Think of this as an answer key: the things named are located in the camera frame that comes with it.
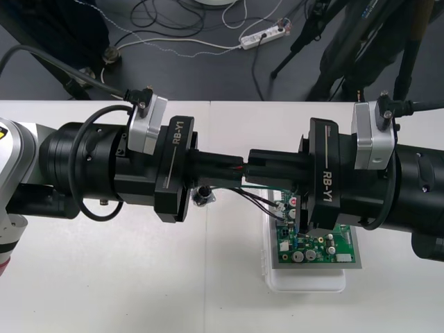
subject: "power strip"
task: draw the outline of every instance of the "power strip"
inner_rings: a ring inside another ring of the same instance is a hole
[[[266,37],[261,42],[261,45],[271,42],[272,40],[276,40],[281,38],[287,32],[284,28],[280,28],[278,26],[272,26],[266,30],[255,33],[254,35],[249,35],[241,38],[241,46],[244,50],[252,49],[259,44],[261,37],[263,34],[266,34]]]

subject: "screw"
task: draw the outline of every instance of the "screw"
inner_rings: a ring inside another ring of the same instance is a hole
[[[391,117],[393,116],[393,113],[391,111],[386,111],[384,112],[384,118],[385,119],[391,119]]]

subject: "green circuit board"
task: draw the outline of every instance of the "green circuit board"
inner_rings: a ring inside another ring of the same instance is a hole
[[[355,250],[350,226],[337,224],[333,231],[324,237],[299,234],[298,226],[290,217],[290,210],[295,209],[289,204],[292,199],[295,200],[290,193],[281,194],[281,202],[285,204],[285,209],[282,211],[285,222],[275,222],[279,263],[355,263]],[[299,260],[295,262],[296,255],[299,256]]]

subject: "capacitor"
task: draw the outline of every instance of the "capacitor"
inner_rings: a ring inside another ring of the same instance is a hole
[[[306,258],[309,262],[312,262],[313,260],[316,259],[316,252],[314,252],[313,250],[307,250],[307,251],[305,251],[305,258]]]
[[[289,211],[289,218],[294,220],[296,218],[296,210],[292,209]]]
[[[296,251],[291,255],[291,259],[294,262],[303,262],[304,261],[304,254],[300,251]]]
[[[289,205],[292,207],[296,207],[296,197],[292,196],[289,200]]]
[[[333,254],[336,253],[336,249],[335,249],[333,246],[330,246],[330,247],[327,249],[327,253],[328,253],[329,255],[333,255]]]

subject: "metal clamp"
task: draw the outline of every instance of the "metal clamp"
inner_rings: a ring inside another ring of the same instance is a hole
[[[154,94],[148,107],[136,107],[128,130],[128,149],[148,155],[154,154],[167,103],[167,99]]]
[[[353,109],[352,134],[356,135],[356,170],[384,170],[395,148],[395,133],[390,123],[379,130],[376,122],[379,106],[376,102],[356,103]]]

